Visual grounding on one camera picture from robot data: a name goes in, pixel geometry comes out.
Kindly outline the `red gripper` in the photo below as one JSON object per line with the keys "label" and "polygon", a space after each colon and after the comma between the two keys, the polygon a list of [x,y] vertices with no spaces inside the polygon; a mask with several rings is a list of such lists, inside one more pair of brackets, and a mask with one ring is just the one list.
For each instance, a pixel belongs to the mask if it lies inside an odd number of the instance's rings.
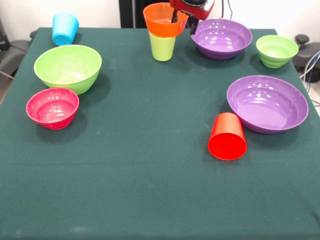
{"label": "red gripper", "polygon": [[174,9],[171,23],[178,21],[178,11],[189,17],[190,35],[194,35],[199,20],[205,20],[215,4],[215,0],[170,0],[170,6]]}

